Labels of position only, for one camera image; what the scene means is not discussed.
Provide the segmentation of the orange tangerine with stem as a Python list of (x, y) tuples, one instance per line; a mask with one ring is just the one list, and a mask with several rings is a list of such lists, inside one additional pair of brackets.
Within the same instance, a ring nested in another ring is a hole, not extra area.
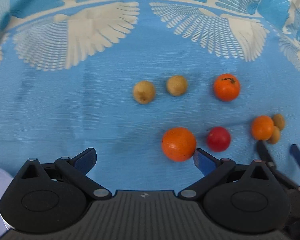
[(241, 86), (237, 77), (225, 73), (218, 76), (213, 83), (213, 92), (219, 100), (235, 100), (240, 93)]

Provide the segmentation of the large orange tangerine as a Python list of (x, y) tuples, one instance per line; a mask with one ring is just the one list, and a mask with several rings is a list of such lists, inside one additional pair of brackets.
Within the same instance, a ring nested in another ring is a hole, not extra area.
[(164, 155), (177, 162), (189, 160), (193, 156), (196, 146), (194, 134), (183, 127), (169, 129), (161, 140), (161, 149)]

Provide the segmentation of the red cherry tomato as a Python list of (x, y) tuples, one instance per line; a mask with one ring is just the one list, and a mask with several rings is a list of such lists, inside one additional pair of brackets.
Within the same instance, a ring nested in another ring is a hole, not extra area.
[(230, 146), (231, 135), (224, 127), (214, 127), (208, 133), (206, 143), (213, 152), (223, 152)]

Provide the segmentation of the small orange tangerine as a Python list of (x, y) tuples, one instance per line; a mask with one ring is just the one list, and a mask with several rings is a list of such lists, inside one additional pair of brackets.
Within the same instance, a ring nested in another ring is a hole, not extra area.
[(268, 140), (274, 130), (274, 122), (267, 115), (256, 117), (251, 123), (251, 135), (255, 140)]

